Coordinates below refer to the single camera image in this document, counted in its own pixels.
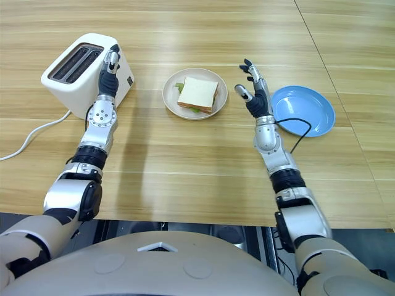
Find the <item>wood grain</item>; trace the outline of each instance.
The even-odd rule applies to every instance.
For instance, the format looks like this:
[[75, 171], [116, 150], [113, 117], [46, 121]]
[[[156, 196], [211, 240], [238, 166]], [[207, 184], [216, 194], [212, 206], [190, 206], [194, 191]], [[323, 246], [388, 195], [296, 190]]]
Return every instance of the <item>wood grain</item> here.
[[394, 225], [395, 3], [296, 0]]
[[[66, 112], [40, 77], [72, 41], [93, 31], [114, 36], [125, 52], [136, 81], [118, 109], [98, 218], [275, 224], [272, 187], [252, 148], [254, 120], [233, 91], [246, 81], [238, 64], [248, 57], [272, 91], [305, 85], [335, 108], [333, 130], [303, 140], [294, 153], [331, 226], [390, 227], [350, 115], [293, 1], [8, 0], [1, 29], [1, 155]], [[165, 108], [164, 82], [188, 67], [212, 70], [227, 83], [228, 102], [218, 115], [187, 121]], [[286, 147], [297, 140], [281, 133]], [[1, 162], [0, 211], [41, 213], [46, 191], [82, 134], [83, 121], [71, 115]]]

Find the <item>white toaster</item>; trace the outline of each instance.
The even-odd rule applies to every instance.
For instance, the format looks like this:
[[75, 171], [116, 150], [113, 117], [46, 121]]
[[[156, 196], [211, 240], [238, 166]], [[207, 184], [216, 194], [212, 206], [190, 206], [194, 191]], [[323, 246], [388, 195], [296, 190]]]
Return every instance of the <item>white toaster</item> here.
[[[79, 37], [44, 71], [41, 83], [75, 116], [85, 119], [87, 109], [98, 95], [98, 78], [104, 56], [115, 44], [118, 44], [116, 39], [100, 34]], [[117, 107], [135, 80], [122, 48], [119, 55]]]

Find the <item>bread slice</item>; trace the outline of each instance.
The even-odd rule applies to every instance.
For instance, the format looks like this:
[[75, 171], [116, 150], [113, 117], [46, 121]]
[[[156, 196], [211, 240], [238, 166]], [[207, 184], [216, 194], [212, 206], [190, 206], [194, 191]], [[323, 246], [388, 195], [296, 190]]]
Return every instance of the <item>bread slice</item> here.
[[218, 82], [186, 77], [177, 104], [181, 107], [197, 108], [210, 114], [217, 90]]

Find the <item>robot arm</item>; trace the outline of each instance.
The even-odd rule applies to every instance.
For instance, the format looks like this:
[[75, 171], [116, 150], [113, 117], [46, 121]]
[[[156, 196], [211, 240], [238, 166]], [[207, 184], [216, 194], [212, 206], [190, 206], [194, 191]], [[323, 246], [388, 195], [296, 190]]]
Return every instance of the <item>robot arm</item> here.
[[0, 235], [0, 291], [15, 278], [58, 256], [84, 221], [99, 212], [102, 169], [117, 128], [119, 47], [107, 52], [89, 127], [70, 163], [48, 190], [44, 213], [29, 216]]
[[331, 229], [306, 187], [292, 155], [284, 150], [273, 117], [270, 94], [249, 60], [240, 68], [252, 75], [255, 96], [243, 85], [235, 91], [256, 119], [254, 147], [261, 154], [275, 191], [275, 213], [281, 244], [294, 252], [301, 295], [393, 295], [395, 284], [371, 273], [353, 254], [331, 239]]

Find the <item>white power cord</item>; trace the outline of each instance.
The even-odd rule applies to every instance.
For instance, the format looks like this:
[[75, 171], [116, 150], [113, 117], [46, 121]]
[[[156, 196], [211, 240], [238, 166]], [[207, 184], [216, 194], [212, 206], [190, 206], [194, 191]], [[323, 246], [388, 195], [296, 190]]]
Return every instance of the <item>white power cord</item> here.
[[60, 119], [58, 119], [58, 120], [55, 120], [55, 121], [52, 121], [52, 122], [49, 122], [49, 123], [46, 123], [45, 125], [41, 125], [41, 126], [35, 128], [35, 129], [34, 129], [33, 131], [31, 131], [30, 134], [26, 137], [25, 142], [23, 143], [23, 145], [21, 146], [21, 148], [19, 148], [18, 151], [15, 151], [13, 154], [10, 154], [10, 155], [1, 157], [1, 158], [0, 158], [0, 162], [3, 161], [3, 160], [9, 159], [9, 158], [11, 158], [11, 157], [14, 157], [14, 156], [18, 155], [19, 153], [21, 153], [21, 152], [26, 148], [26, 146], [29, 144], [29, 140], [30, 140], [31, 136], [34, 135], [35, 132], [37, 132], [38, 130], [41, 130], [42, 128], [46, 128], [47, 126], [55, 125], [56, 123], [59, 123], [59, 122], [65, 120], [71, 113], [72, 113], [72, 112], [69, 110], [69, 111], [66, 112], [65, 115], [63, 115], [62, 118], [60, 118]]

